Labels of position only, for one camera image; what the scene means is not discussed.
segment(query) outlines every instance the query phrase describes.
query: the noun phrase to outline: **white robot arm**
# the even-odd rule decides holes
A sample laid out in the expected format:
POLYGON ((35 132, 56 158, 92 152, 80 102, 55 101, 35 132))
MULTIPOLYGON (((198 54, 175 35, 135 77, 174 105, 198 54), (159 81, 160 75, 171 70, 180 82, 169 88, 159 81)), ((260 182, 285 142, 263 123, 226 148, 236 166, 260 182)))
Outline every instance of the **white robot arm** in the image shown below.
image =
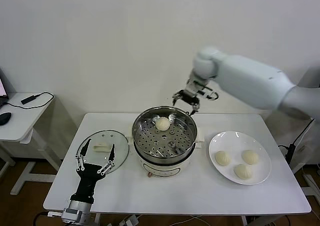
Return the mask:
POLYGON ((297 87, 278 68, 246 57, 227 55, 214 48, 198 52, 187 85, 174 94, 173 104, 182 99, 192 105, 192 114, 199 111, 197 95, 210 100, 218 98, 206 86, 210 80, 258 109, 279 109, 291 114, 302 112, 320 121, 320 88, 297 87))

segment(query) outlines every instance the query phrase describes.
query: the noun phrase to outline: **steamed bun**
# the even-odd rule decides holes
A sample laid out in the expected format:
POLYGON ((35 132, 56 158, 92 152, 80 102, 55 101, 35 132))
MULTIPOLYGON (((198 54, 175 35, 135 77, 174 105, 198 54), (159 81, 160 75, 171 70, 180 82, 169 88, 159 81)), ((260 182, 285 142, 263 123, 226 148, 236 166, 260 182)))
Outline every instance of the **steamed bun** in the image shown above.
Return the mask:
POLYGON ((239 164, 234 168, 234 172, 241 179, 246 180, 252 178, 252 170, 248 165, 239 164))
POLYGON ((253 150, 246 150, 242 153, 242 159, 247 164, 257 164, 259 162, 259 155, 253 150))
POLYGON ((167 131, 170 127, 170 121, 166 117, 160 117, 155 122, 155 127, 160 131, 167 131))
POLYGON ((231 162, 229 154, 225 151, 219 151, 214 155, 214 158, 221 166, 227 166, 231 162))

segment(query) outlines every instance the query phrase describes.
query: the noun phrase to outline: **laptop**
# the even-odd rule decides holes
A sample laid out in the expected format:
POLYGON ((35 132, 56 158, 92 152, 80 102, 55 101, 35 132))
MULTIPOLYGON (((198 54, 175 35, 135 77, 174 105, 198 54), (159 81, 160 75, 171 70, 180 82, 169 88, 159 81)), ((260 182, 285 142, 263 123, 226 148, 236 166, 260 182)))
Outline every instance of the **laptop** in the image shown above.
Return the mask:
POLYGON ((3 106, 3 104, 7 102, 8 99, 8 94, 6 93, 5 87, 0 78, 0 107, 3 106))

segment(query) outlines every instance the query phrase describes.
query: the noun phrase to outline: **black cable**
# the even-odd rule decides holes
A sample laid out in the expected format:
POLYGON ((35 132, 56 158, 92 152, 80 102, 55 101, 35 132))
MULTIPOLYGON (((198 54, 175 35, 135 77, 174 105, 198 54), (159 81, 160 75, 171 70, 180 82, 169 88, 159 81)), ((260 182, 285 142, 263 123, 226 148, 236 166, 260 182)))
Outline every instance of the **black cable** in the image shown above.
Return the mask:
POLYGON ((279 145, 278 147, 284 147, 286 150, 289 150, 289 147, 284 146, 284 145, 279 145))
POLYGON ((288 219, 289 226, 291 226, 290 218, 288 217, 288 215, 285 215, 285 217, 288 219))
POLYGON ((36 221, 37 221, 37 219, 38 219, 38 217, 40 216, 40 215, 44 215, 44 216, 48 216, 48 212, 40 212, 40 213, 38 213, 35 217, 34 217, 34 219, 33 219, 33 226, 37 226, 36 225, 36 221))
POLYGON ((310 124, 312 123, 314 121, 314 119, 312 119, 309 123, 308 123, 308 125, 304 128, 304 130, 299 134, 299 136, 298 137, 296 137, 296 139, 293 141, 293 143, 292 144, 295 144, 295 142, 300 138, 300 136, 307 130, 307 128, 310 126, 310 124))
POLYGON ((50 101, 52 101, 52 100, 55 98, 55 96, 54 96, 54 94, 52 94, 52 93, 50 93, 50 92, 42 92, 42 93, 40 93, 40 94, 35 95, 35 97, 38 97, 38 96, 43 95, 43 94, 49 94, 49 95, 51 95, 51 98, 50 98, 46 103, 44 103, 43 105, 40 105, 40 106, 35 106, 35 107, 21 107, 21 106, 18 106, 18 105, 13 105, 13 104, 11 104, 11 103, 9 103, 9 102, 5 102, 4 105, 5 105, 5 104, 8 104, 8 105, 10 105, 10 106, 12 106, 12 107, 19 107, 19 108, 22 108, 22 109, 25 109, 25 110, 27 110, 27 109, 33 109, 33 108, 39 108, 39 107, 44 107, 46 104, 48 104, 50 101))

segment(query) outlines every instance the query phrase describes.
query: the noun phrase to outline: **cable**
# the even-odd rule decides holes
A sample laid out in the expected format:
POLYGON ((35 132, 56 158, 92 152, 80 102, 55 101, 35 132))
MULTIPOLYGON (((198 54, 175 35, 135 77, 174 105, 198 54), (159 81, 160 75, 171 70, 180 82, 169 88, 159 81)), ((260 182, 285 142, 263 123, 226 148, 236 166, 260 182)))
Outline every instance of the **cable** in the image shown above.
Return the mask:
POLYGON ((307 129, 307 131, 303 134, 303 136, 301 137, 300 141, 298 142, 298 144, 296 145, 297 147, 300 145, 300 143, 302 142, 303 138, 305 137, 305 135, 308 133, 308 131, 310 130, 310 128, 312 128, 312 125, 307 129))
POLYGON ((316 214, 316 212, 312 209, 311 212, 313 212, 315 214, 315 216, 319 219, 320 221, 320 217, 318 216, 318 214, 316 214))
POLYGON ((55 96, 54 96, 54 94, 52 94, 52 93, 50 93, 50 92, 42 92, 42 93, 40 93, 40 94, 35 95, 35 97, 38 97, 38 96, 43 95, 43 94, 49 94, 49 95, 51 95, 51 98, 50 98, 46 103, 44 103, 44 104, 42 104, 42 105, 40 105, 40 106, 35 106, 35 107, 21 107, 21 106, 18 106, 18 105, 13 105, 13 104, 11 104, 11 103, 9 103, 9 102, 5 102, 4 105, 5 105, 5 104, 8 104, 8 105, 10 105, 10 106, 12 106, 12 107, 19 107, 19 108, 22 108, 22 109, 25 109, 25 110, 27 110, 27 109, 33 109, 33 108, 39 108, 39 107, 44 107, 46 104, 48 104, 50 101, 52 101, 52 100, 55 98, 55 96))
POLYGON ((130 215, 128 215, 128 216, 125 216, 120 222, 122 222, 122 221, 126 221, 129 217, 131 217, 131 214, 130 215))
POLYGON ((175 223, 173 223, 173 224, 170 224, 169 226, 173 226, 173 225, 180 224, 180 223, 183 223, 183 222, 188 222, 188 221, 190 221, 190 220, 192 220, 192 219, 195 219, 195 218, 198 218, 198 217, 201 217, 201 216, 197 216, 197 217, 193 217, 193 216, 192 216, 192 218, 190 218, 190 219, 187 219, 187 220, 181 221, 181 222, 175 222, 175 223))
POLYGON ((291 221, 290 221, 288 215, 285 215, 285 217, 288 219, 289 226, 291 226, 291 221))
POLYGON ((279 145, 278 147, 284 147, 286 150, 289 150, 289 147, 284 146, 284 145, 279 145))
POLYGON ((296 139, 293 141, 293 143, 292 144, 295 144, 295 142, 300 138, 300 136, 304 133, 304 131, 306 131, 306 129, 309 127, 309 125, 314 121, 315 119, 312 119, 309 123, 308 123, 308 125, 304 128, 304 130, 299 134, 299 136, 298 137, 296 137, 296 139))
POLYGON ((48 216, 48 212, 40 212, 40 213, 38 213, 35 217, 34 217, 34 219, 33 219, 33 226, 37 226, 36 225, 36 221, 37 221, 37 219, 38 219, 38 217, 40 216, 40 215, 44 215, 44 216, 48 216))
POLYGON ((205 221, 205 220, 203 220, 201 218, 198 218, 198 217, 195 217, 195 216, 191 216, 191 217, 193 217, 194 219, 197 219, 197 220, 200 220, 200 221, 204 222, 208 226, 211 226, 207 221, 205 221))

